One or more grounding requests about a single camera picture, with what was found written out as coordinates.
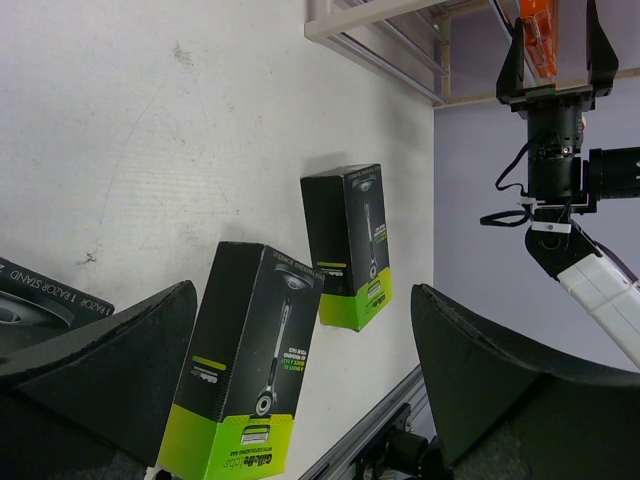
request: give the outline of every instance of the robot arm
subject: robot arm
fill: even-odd
[[[583,114],[596,98],[611,93],[618,58],[598,20],[595,0],[587,2],[589,85],[556,91],[555,85],[523,88],[524,42],[520,19],[496,85],[500,103],[527,121],[528,142],[496,182],[503,191],[520,186],[522,210],[481,219],[481,224],[517,227],[530,223],[529,253],[591,315],[640,368],[640,287],[638,278],[571,219],[595,213],[603,199],[640,195],[640,148],[592,150],[580,157]],[[528,188],[502,186],[528,154]],[[517,221],[505,219],[519,216]]]

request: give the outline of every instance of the black box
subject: black box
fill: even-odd
[[[313,265],[325,274],[320,321],[360,331],[391,301],[380,165],[300,180]]]
[[[282,473],[324,276],[218,245],[158,463],[184,480]]]
[[[0,359],[112,313],[104,300],[0,258]]]

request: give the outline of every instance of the black and green box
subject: black and green box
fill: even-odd
[[[282,473],[324,276],[266,245],[222,242],[158,463],[184,480]]]
[[[326,278],[320,321],[360,331],[391,300],[380,165],[340,167],[300,183],[311,258]]]

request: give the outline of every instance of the table surface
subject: table surface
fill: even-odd
[[[25,267],[126,308],[220,239],[309,262],[299,178],[383,167],[394,300],[315,330],[287,472],[298,478],[417,365],[433,272],[433,111],[303,37],[304,2],[10,0],[0,16],[0,232]]]

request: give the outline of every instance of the orange object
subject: orange object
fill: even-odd
[[[541,78],[558,74],[558,1],[520,1],[524,44]]]

